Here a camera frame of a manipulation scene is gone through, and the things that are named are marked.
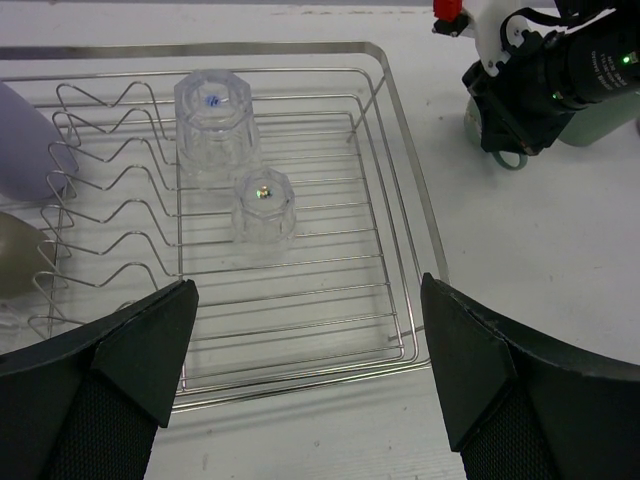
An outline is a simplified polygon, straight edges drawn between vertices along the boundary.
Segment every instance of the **white table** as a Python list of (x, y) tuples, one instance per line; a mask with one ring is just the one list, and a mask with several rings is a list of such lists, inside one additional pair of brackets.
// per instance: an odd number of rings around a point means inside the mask
[[(473, 42), (428, 8), (0, 3), (0, 44), (370, 40), (389, 55), (453, 284), (574, 345), (640, 363), (640, 139), (562, 144), (518, 173), (463, 138)], [(409, 56), (409, 52), (420, 52)], [(150, 479), (458, 479), (430, 372), (177, 415)]]

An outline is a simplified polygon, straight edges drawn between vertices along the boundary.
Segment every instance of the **clear plastic cup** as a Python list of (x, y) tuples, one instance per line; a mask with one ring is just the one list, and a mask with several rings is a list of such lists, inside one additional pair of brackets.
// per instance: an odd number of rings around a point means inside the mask
[(235, 187), (232, 219), (237, 241), (274, 244), (292, 239), (295, 194), (287, 176), (272, 168), (245, 174)]
[(202, 70), (175, 86), (177, 148), (187, 174), (212, 184), (259, 166), (251, 87), (228, 70)]

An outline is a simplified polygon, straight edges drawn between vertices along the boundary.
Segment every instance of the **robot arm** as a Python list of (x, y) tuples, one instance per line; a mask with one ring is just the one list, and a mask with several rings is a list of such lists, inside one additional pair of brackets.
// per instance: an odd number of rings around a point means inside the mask
[[(519, 0), (434, 3), (436, 33), (474, 30), (480, 60), (463, 82), (480, 111), (487, 152), (537, 155), (576, 112), (640, 89), (640, 0), (556, 5), (559, 17), (520, 8)], [(571, 30), (543, 37), (526, 19)]]

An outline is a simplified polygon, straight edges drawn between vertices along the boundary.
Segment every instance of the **dish rack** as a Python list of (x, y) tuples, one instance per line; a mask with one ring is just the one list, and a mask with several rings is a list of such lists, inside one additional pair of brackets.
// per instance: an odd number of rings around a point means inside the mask
[[(232, 192), (180, 168), (173, 85), (201, 68), (252, 86), (264, 163), (296, 193), (286, 250), (234, 243)], [(41, 338), (191, 278), (200, 305), (176, 412), (429, 365), (420, 279), (437, 269), (448, 281), (447, 265), (380, 48), (4, 47), (0, 76), (52, 118), (63, 139), (52, 158), (69, 150), (78, 167), (51, 173), (68, 183), (46, 204), (0, 205), (55, 245), (40, 295), (22, 305)]]

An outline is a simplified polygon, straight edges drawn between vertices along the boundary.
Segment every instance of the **red part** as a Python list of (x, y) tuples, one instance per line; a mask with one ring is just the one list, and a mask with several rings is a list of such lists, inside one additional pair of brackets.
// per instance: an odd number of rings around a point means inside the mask
[(462, 0), (433, 0), (433, 12), (440, 20), (453, 22), (462, 12)]

